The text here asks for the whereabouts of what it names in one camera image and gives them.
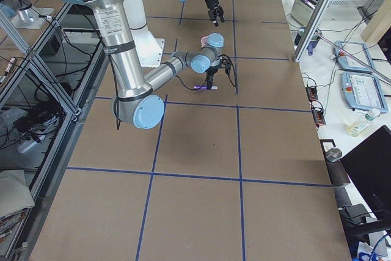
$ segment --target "small metal cylinder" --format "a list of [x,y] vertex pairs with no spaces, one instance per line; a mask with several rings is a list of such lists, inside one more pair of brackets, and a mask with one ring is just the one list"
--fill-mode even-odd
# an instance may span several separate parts
[[336,162],[342,157],[342,151],[339,148],[332,147],[326,152],[326,159],[329,162]]

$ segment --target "paper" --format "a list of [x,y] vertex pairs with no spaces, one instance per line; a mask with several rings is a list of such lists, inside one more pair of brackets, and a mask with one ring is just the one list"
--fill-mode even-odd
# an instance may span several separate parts
[[0,218],[34,206],[23,171],[0,172]]

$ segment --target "sticker label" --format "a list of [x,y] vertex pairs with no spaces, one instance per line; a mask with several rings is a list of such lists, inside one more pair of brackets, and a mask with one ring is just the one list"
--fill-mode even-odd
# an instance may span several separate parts
[[125,31],[121,15],[117,10],[101,12],[96,14],[100,28],[100,34],[103,37],[122,34]]

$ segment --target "electronic device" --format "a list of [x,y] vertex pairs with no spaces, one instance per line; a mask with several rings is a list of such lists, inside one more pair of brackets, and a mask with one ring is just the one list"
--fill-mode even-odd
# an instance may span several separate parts
[[308,24],[319,0],[294,0],[291,16],[299,24]]
[[[342,47],[347,52],[351,53],[361,61],[366,62],[371,68],[375,68],[372,58],[369,54],[368,47],[365,43],[361,42],[345,42],[336,41],[335,44]],[[352,72],[371,73],[369,68],[363,67],[358,62],[351,59],[349,56],[345,56],[340,52],[338,48],[334,48],[335,55],[337,56],[337,62],[344,70],[350,70]]]
[[378,108],[381,113],[389,111],[379,79],[367,73],[344,72],[342,91],[352,109],[369,111]]
[[378,219],[352,227],[346,231],[347,235],[391,232],[390,146],[391,131],[383,125],[341,159],[351,181]]

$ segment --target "wooden block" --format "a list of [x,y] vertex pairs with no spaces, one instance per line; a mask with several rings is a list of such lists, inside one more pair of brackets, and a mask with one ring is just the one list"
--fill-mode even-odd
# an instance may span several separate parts
[[390,27],[391,0],[385,0],[368,26],[361,33],[361,37],[367,43],[378,43]]

